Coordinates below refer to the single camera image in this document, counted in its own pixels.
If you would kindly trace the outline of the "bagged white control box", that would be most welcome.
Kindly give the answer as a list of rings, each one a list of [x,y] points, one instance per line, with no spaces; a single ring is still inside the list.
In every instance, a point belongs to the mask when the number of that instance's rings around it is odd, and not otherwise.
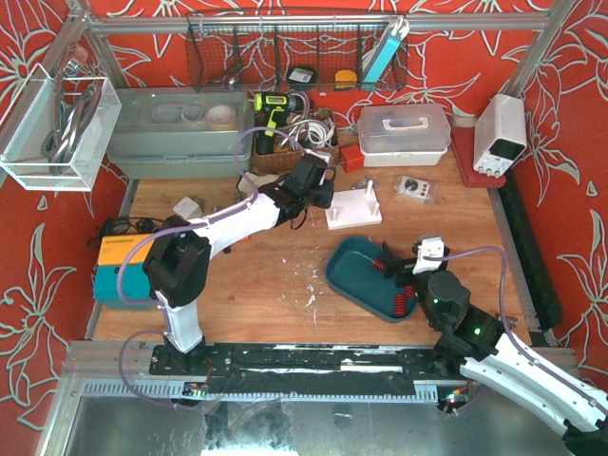
[[[421,203],[433,203],[436,200],[438,185],[432,180],[421,180],[410,176],[401,176],[394,185],[395,193],[405,199]]]

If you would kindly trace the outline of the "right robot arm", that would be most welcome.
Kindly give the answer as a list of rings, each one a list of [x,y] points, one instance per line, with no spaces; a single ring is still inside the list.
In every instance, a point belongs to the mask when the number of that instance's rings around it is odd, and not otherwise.
[[[411,286],[429,326],[440,333],[436,364],[497,391],[557,432],[574,455],[607,452],[607,393],[537,353],[513,332],[504,311],[493,316],[471,302],[470,290],[448,270],[454,255],[440,237],[412,247],[412,258],[387,245],[379,270]]]

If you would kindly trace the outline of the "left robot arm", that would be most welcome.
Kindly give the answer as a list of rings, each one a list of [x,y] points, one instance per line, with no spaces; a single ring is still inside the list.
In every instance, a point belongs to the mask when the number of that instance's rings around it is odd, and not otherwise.
[[[218,253],[250,235],[293,223],[311,206],[328,209],[334,179],[335,167],[307,152],[291,172],[254,186],[250,197],[214,215],[168,218],[142,266],[165,319],[167,345],[189,353],[203,342],[197,300]]]

